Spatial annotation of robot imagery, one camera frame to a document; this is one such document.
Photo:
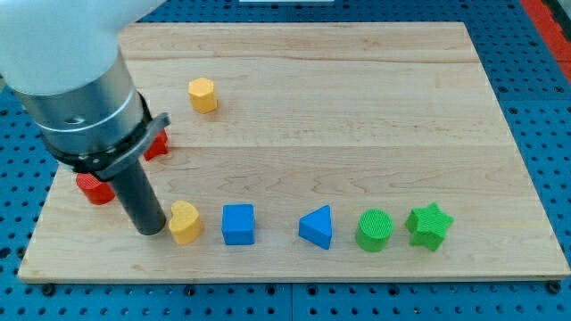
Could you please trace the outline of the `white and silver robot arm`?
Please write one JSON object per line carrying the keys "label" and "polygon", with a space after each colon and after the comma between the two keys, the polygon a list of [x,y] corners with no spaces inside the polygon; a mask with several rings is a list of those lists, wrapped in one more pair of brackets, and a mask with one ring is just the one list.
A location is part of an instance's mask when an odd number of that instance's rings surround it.
{"label": "white and silver robot arm", "polygon": [[1,3],[1,74],[48,151],[73,171],[102,181],[143,177],[138,159],[170,121],[150,116],[118,35],[161,3]]}

